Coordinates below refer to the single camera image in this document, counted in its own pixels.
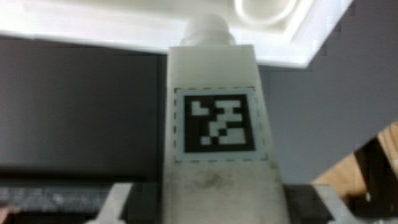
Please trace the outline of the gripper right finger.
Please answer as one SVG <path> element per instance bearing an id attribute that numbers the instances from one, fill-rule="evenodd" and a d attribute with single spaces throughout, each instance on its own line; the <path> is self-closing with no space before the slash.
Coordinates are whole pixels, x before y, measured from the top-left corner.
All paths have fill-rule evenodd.
<path id="1" fill-rule="evenodd" d="M 284 186 L 291 224 L 362 224 L 328 185 Z"/>

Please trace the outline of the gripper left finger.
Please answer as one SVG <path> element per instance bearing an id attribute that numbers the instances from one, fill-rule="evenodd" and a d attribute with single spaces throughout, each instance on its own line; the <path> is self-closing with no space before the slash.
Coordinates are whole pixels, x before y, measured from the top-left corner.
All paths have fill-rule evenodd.
<path id="1" fill-rule="evenodd" d="M 154 224 L 156 183 L 115 183 L 95 218 L 83 224 Z"/>

